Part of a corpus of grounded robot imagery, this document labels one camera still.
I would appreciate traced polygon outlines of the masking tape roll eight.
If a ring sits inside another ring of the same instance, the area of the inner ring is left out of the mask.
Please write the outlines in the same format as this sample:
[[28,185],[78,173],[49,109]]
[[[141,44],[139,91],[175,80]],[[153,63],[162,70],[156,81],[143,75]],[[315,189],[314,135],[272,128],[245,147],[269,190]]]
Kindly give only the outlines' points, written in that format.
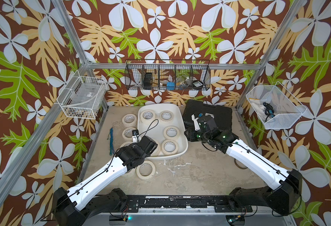
[[150,180],[156,173],[156,166],[151,161],[144,161],[136,168],[136,174],[141,180]]

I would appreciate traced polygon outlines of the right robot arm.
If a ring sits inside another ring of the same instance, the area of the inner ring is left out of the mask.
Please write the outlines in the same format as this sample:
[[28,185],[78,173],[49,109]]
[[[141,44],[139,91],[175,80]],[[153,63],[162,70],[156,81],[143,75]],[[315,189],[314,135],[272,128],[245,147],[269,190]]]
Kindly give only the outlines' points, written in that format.
[[302,175],[297,170],[287,170],[264,158],[229,130],[221,130],[210,115],[192,115],[193,129],[185,136],[191,142],[200,141],[238,160],[258,175],[266,186],[244,189],[237,187],[228,195],[230,209],[245,206],[265,206],[277,216],[288,216],[294,212],[296,203],[302,199]]

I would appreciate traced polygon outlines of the masking tape roll two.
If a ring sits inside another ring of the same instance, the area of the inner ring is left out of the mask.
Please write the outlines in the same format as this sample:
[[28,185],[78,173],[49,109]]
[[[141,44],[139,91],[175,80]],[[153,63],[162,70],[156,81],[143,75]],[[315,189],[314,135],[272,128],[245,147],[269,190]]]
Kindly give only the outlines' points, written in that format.
[[135,128],[137,125],[137,116],[134,114],[126,114],[122,118],[122,123],[126,128]]

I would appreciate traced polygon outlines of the masking tape roll seven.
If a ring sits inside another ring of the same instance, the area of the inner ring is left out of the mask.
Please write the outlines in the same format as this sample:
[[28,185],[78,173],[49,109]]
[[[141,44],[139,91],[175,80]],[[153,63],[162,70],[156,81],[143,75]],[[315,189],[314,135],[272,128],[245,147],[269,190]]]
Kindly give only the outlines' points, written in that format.
[[166,139],[177,140],[180,136],[180,131],[175,126],[168,126],[164,129],[163,134]]

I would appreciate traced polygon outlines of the masking tape roll five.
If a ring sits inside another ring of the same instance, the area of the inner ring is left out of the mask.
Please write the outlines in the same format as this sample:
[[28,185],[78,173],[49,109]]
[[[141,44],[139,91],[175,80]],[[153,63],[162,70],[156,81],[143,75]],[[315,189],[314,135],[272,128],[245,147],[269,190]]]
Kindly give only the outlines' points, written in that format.
[[171,123],[174,119],[174,115],[171,111],[162,111],[159,115],[160,120],[163,123]]

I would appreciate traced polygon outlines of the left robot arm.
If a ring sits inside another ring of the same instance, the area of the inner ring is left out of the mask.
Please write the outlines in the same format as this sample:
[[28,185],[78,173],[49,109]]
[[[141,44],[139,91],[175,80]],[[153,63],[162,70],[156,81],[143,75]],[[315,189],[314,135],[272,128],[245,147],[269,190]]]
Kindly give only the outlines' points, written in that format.
[[54,218],[60,226],[81,226],[88,218],[103,212],[123,212],[127,206],[127,195],[115,188],[107,195],[98,193],[112,181],[135,169],[150,157],[158,144],[143,136],[138,143],[119,148],[111,160],[93,175],[79,184],[54,193]]

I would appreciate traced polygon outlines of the masking tape roll three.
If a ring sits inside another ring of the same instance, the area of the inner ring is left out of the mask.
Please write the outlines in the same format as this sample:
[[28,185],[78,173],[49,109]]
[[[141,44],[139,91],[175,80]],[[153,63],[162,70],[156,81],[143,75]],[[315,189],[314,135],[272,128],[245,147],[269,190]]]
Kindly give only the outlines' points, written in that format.
[[124,143],[120,146],[120,148],[122,148],[122,147],[127,147],[127,146],[131,145],[132,143],[133,143],[132,141],[124,142]]

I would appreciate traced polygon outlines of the white plastic storage box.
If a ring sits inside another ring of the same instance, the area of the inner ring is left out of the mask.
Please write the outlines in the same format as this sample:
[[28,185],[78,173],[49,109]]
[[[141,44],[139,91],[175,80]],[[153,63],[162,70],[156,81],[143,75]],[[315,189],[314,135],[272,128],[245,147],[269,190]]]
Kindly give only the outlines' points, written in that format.
[[148,160],[180,157],[188,150],[188,140],[180,108],[170,103],[143,106],[138,111],[137,129],[158,143]]

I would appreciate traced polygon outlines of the masking tape roll six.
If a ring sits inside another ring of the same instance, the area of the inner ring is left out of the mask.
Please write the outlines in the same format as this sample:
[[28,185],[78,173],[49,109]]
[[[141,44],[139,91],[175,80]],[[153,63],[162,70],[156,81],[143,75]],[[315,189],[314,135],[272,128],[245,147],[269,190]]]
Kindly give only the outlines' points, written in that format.
[[167,139],[161,145],[161,151],[164,156],[170,156],[178,153],[178,143],[175,140]]

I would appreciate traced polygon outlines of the masking tape roll one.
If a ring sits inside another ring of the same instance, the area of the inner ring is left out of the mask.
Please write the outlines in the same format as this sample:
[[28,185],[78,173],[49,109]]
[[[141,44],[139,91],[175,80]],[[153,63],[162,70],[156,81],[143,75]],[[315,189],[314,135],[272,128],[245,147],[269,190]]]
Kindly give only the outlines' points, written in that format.
[[132,130],[135,130],[136,128],[130,127],[130,128],[125,128],[122,132],[123,139],[125,141],[133,141],[132,139]]

